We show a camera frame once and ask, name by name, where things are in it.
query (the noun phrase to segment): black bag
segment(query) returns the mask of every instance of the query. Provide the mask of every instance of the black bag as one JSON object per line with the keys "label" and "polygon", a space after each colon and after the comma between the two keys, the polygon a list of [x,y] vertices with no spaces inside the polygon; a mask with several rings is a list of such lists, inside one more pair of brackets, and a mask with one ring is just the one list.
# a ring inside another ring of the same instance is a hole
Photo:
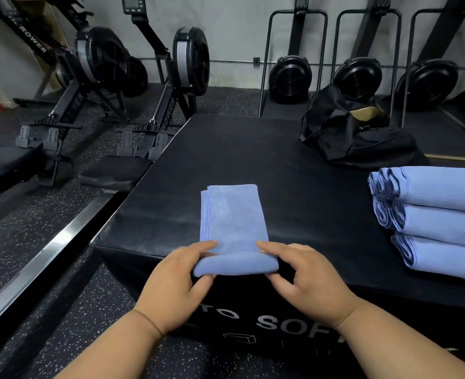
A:
{"label": "black bag", "polygon": [[328,85],[311,99],[300,138],[330,164],[359,169],[430,165],[413,136],[391,127],[387,113],[345,98]]}

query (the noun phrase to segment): stack of towels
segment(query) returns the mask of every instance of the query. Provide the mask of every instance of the stack of towels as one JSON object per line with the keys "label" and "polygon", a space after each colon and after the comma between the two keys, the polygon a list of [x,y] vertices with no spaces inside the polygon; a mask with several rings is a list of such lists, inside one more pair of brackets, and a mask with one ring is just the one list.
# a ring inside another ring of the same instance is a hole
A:
{"label": "stack of towels", "polygon": [[368,182],[378,221],[396,231],[406,266],[465,279],[465,169],[383,168]]}
{"label": "stack of towels", "polygon": [[247,275],[278,270],[276,257],[261,254],[256,241],[268,241],[256,185],[208,186],[201,191],[200,241],[218,241],[215,256],[201,259],[194,275]]}

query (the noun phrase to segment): forearm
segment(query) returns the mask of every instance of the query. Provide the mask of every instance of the forearm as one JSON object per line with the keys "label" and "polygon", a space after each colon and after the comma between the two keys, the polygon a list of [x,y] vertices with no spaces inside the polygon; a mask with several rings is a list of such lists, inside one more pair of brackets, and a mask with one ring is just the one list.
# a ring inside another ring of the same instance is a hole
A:
{"label": "forearm", "polygon": [[369,379],[465,379],[465,363],[366,301],[337,331]]}
{"label": "forearm", "polygon": [[61,371],[56,379],[138,379],[159,336],[157,329],[143,315],[130,311]]}

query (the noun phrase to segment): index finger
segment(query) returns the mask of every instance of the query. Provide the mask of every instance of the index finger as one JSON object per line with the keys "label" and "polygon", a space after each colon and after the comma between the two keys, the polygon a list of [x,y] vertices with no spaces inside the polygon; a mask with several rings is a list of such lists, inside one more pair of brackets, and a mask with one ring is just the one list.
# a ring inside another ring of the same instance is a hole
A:
{"label": "index finger", "polygon": [[217,241],[202,241],[191,244],[189,247],[182,249],[179,258],[188,264],[189,270],[195,266],[200,257],[206,256],[208,250],[216,247]]}
{"label": "index finger", "polygon": [[280,257],[282,261],[290,264],[296,271],[305,264],[303,254],[300,250],[291,248],[283,243],[258,241],[256,245],[267,254]]}

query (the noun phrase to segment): person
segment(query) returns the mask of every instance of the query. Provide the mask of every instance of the person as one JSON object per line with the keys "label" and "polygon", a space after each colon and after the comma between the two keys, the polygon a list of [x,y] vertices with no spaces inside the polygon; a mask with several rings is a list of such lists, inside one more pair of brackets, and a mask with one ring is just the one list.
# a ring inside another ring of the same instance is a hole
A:
{"label": "person", "polygon": [[[153,347],[185,323],[213,284],[214,277],[204,275],[192,285],[191,271],[216,245],[198,242],[169,254],[153,270],[134,308],[56,378],[138,379]],[[293,284],[277,273],[267,274],[274,289],[311,319],[337,330],[369,379],[465,379],[463,361],[357,297],[324,255],[296,244],[257,246],[296,271]]]}

